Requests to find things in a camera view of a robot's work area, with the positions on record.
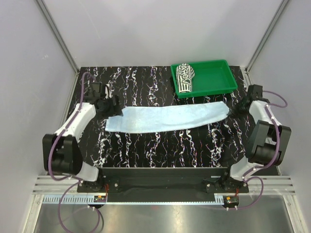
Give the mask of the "light blue towel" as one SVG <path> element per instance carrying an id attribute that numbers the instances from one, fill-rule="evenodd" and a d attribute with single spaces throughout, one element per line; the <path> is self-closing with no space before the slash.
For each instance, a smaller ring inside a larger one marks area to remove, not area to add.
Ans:
<path id="1" fill-rule="evenodd" d="M 229 108 L 222 102 L 187 104 L 165 107 L 128 106 L 122 116 L 109 117 L 107 132 L 159 133 L 186 130 L 222 121 Z"/>

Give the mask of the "green white striped towel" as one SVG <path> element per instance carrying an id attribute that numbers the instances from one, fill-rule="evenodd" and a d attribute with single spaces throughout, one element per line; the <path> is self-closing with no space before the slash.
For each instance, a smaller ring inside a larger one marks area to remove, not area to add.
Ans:
<path id="1" fill-rule="evenodd" d="M 194 69 L 186 63 L 180 64 L 176 68 L 176 81 L 179 93 L 192 91 L 192 79 L 195 76 Z"/>

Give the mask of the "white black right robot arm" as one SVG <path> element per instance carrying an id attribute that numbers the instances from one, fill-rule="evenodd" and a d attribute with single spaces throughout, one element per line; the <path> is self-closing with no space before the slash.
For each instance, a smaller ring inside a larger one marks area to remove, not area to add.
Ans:
<path id="1" fill-rule="evenodd" d="M 250 114 L 255 127 L 248 140 L 245 156 L 228 170 L 228 176 L 221 179 L 221 188 L 232 192 L 239 182 L 246 182 L 248 176 L 258 170 L 278 166 L 282 163 L 292 133 L 290 127 L 282 125 L 271 107 L 286 108 L 287 101 L 279 94 L 267 91 L 283 100 L 284 104 L 269 102 L 263 97 L 263 87 L 250 85 L 246 96 L 231 110 L 235 117 Z"/>

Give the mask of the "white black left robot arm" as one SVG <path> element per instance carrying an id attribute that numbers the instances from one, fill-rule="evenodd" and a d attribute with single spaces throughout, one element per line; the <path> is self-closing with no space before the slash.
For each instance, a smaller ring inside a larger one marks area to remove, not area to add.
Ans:
<path id="1" fill-rule="evenodd" d="M 84 162 L 78 141 L 92 119 L 114 116 L 122 116 L 119 97 L 111 94 L 108 84 L 92 83 L 66 122 L 42 139 L 44 169 L 52 179 L 73 177 L 87 181 L 94 192 L 104 189 L 105 180 L 98 168 Z"/>

